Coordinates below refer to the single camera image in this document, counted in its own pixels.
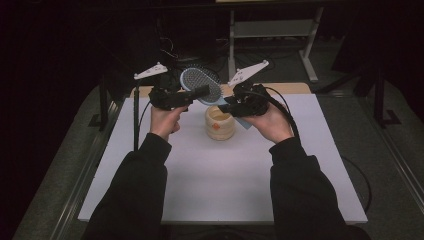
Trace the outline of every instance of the black pole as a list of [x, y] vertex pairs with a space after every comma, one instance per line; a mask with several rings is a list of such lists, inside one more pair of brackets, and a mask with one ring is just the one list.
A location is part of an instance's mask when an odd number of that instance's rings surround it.
[[139, 99], [140, 99], [140, 91], [139, 91], [139, 82], [137, 82], [137, 86], [134, 90], [134, 151], [138, 150], [138, 136], [140, 128], [138, 127], [138, 111], [139, 111]]

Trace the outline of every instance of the table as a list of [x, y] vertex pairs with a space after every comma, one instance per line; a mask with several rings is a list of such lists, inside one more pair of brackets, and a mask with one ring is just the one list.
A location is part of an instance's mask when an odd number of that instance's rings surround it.
[[[317, 98], [313, 94], [284, 94], [297, 122], [305, 151], [316, 155], [333, 184], [340, 211], [349, 224], [367, 217], [349, 179]], [[147, 103], [141, 98], [141, 108]], [[173, 150], [165, 163], [168, 182], [163, 224], [272, 224], [269, 189], [273, 145], [251, 128], [236, 125], [227, 141], [207, 137], [204, 112], [195, 101], [171, 135]], [[133, 146], [133, 99], [127, 98], [78, 216], [88, 221], [106, 192], [116, 169]], [[141, 124], [141, 142], [149, 129], [150, 111]]]

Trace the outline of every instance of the black cable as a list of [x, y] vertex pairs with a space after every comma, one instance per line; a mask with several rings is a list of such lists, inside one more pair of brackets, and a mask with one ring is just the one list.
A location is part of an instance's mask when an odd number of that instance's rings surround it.
[[265, 87], [265, 89], [269, 89], [269, 90], [274, 91], [275, 93], [277, 93], [278, 96], [280, 96], [280, 98], [283, 100], [284, 104], [286, 105], [287, 112], [289, 112], [291, 114], [289, 105], [287, 104], [286, 99], [283, 97], [283, 95], [281, 95], [281, 93], [279, 93], [277, 90], [275, 90], [274, 88], [271, 88], [271, 87]]
[[296, 122], [293, 119], [293, 116], [287, 111], [287, 109], [283, 105], [281, 105], [280, 102], [275, 100], [273, 97], [268, 97], [268, 96], [262, 95], [262, 94], [257, 93], [257, 92], [245, 91], [245, 92], [243, 92], [243, 94], [254, 95], [254, 96], [264, 98], [268, 102], [270, 102], [272, 105], [274, 105], [276, 108], [278, 108], [278, 110], [280, 110], [283, 113], [283, 115], [287, 118], [287, 121], [289, 122], [289, 124], [290, 124], [290, 126], [293, 130], [294, 136], [297, 137], [300, 141], [299, 130], [297, 128]]
[[358, 172], [362, 175], [362, 177], [365, 180], [365, 183], [367, 184], [367, 188], [368, 188], [368, 201], [367, 204], [364, 207], [364, 211], [365, 213], [368, 212], [370, 206], [371, 206], [371, 202], [372, 202], [372, 190], [371, 190], [371, 184], [367, 178], [367, 176], [365, 175], [365, 173], [355, 164], [353, 163], [351, 160], [349, 160], [347, 157], [341, 155], [342, 159], [345, 160], [346, 162], [350, 163], [353, 167], [356, 168], [356, 170], [358, 170]]
[[140, 121], [138, 122], [138, 131], [140, 131], [141, 121], [143, 121], [144, 113], [146, 112], [147, 107], [148, 107], [149, 105], [150, 105], [150, 100], [149, 100], [149, 102], [146, 104], [146, 107], [144, 107], [143, 113], [141, 114]]

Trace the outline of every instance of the person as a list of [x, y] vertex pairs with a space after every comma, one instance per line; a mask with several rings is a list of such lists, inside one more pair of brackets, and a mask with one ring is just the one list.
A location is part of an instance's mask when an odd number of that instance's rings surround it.
[[[94, 210], [83, 239], [156, 239], [163, 212], [170, 134], [187, 107], [151, 107], [151, 126], [138, 151], [128, 153]], [[307, 156], [288, 121], [273, 105], [262, 116], [244, 117], [275, 143], [271, 198], [277, 239], [350, 239], [335, 190], [315, 156]]]

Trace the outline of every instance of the black jacket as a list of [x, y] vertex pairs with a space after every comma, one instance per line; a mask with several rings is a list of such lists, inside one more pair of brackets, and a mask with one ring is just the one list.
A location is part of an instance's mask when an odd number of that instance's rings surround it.
[[[84, 239], [156, 239], [167, 179], [164, 163], [171, 145], [148, 133], [119, 166], [97, 205]], [[295, 139], [270, 150], [271, 197], [278, 239], [349, 239], [336, 193], [315, 156]]]

